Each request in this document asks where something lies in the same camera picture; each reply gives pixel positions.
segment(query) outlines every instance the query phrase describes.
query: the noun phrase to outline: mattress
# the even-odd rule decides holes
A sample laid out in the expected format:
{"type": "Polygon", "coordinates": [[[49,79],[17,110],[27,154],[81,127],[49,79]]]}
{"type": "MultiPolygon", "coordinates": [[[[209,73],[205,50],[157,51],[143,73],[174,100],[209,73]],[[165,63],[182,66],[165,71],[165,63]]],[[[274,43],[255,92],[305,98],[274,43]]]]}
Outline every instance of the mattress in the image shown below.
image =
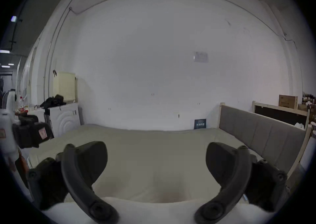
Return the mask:
{"type": "Polygon", "coordinates": [[[219,128],[137,131],[87,124],[32,148],[30,164],[36,167],[47,157],[55,158],[66,144],[77,147],[95,140],[108,150],[107,166],[92,186],[95,194],[150,203],[214,198],[220,186],[206,167],[208,144],[244,145],[219,128]]]}

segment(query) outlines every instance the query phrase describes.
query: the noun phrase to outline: cardboard box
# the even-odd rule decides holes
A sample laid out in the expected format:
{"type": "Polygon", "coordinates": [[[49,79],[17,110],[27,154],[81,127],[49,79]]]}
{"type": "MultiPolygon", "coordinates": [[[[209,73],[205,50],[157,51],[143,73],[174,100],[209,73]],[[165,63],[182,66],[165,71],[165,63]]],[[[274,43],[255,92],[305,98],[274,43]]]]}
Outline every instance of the cardboard box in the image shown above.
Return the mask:
{"type": "Polygon", "coordinates": [[[279,106],[297,109],[297,96],[279,95],[279,106]]]}
{"type": "Polygon", "coordinates": [[[298,110],[301,111],[307,111],[307,105],[306,104],[298,104],[298,110]]]}

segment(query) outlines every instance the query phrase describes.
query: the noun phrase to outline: plastic bottle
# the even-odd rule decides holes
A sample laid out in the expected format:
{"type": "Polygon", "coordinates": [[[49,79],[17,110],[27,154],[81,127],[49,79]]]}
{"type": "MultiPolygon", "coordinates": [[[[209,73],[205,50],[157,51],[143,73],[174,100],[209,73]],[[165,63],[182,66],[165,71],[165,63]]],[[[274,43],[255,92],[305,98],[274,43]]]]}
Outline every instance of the plastic bottle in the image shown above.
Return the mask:
{"type": "Polygon", "coordinates": [[[20,112],[24,111],[23,98],[20,97],[20,112]]]}

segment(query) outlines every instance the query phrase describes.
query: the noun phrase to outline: yellow basket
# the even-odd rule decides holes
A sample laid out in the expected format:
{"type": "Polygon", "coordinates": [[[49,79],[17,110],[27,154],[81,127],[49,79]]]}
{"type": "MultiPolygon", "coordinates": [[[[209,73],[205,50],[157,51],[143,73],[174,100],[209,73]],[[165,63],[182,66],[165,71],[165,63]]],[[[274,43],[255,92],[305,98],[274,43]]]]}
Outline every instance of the yellow basket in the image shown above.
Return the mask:
{"type": "Polygon", "coordinates": [[[64,101],[73,101],[75,94],[75,74],[69,72],[58,72],[53,80],[53,96],[57,94],[64,97],[64,101]]]}

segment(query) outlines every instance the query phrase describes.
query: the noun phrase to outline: upholstered headboard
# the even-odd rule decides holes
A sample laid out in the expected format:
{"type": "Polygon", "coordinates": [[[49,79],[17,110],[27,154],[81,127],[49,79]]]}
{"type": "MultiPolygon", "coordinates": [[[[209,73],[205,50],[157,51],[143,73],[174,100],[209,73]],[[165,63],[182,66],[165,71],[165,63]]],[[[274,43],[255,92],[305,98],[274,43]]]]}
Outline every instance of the upholstered headboard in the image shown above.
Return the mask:
{"type": "Polygon", "coordinates": [[[302,147],[305,130],[279,120],[221,106],[219,128],[286,173],[302,147]]]}

